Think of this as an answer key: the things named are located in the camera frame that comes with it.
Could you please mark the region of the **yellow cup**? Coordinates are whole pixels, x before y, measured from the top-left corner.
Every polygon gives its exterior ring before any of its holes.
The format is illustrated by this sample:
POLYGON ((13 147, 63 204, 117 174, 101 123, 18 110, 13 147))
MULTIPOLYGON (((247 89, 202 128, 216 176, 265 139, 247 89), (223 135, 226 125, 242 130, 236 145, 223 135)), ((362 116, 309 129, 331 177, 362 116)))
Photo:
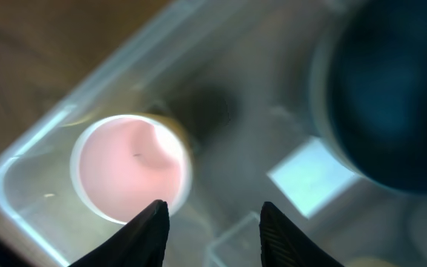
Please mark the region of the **yellow cup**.
POLYGON ((153 113, 146 113, 146 117, 153 119, 162 125, 166 126, 170 131, 174 133, 176 137, 179 138, 183 146, 185 147, 185 150, 191 154, 192 153, 192 147, 190 140, 188 138, 188 132, 184 129, 184 127, 175 119, 163 116, 163 115, 157 115, 153 113))

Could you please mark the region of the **pink cup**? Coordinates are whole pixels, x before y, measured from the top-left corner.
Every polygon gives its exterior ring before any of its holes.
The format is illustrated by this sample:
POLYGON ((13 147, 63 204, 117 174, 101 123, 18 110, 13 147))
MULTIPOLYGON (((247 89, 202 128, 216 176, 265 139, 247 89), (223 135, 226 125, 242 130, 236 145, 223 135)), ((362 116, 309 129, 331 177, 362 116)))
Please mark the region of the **pink cup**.
POLYGON ((145 113, 109 116, 76 140, 70 178, 79 199, 101 218, 126 224, 154 200, 174 215, 193 182, 193 157, 166 126, 145 113))

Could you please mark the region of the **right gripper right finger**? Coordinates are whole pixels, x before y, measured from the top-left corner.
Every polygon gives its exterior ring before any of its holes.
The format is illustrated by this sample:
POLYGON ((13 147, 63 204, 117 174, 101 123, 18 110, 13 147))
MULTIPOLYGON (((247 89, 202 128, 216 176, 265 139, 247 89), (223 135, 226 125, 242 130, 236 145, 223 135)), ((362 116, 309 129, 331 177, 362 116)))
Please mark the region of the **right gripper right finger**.
POLYGON ((259 235, 262 267, 343 267, 272 202, 263 203, 259 235))

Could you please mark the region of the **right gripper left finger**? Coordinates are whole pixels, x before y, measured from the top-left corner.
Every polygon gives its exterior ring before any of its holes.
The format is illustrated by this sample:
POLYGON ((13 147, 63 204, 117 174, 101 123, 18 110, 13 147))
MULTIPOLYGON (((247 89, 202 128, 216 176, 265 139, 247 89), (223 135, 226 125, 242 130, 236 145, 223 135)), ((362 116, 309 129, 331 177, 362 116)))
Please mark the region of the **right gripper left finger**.
POLYGON ((168 204, 155 200, 70 267, 162 267, 169 230, 168 204))

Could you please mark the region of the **dark blue bowl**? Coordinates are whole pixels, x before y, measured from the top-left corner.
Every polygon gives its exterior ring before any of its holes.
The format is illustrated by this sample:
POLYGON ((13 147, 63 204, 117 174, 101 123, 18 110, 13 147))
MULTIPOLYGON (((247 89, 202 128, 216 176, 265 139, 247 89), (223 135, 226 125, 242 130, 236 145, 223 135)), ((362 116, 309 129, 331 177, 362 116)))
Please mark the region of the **dark blue bowl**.
POLYGON ((332 131, 365 177, 427 192, 427 0, 370 1, 334 48, 332 131))

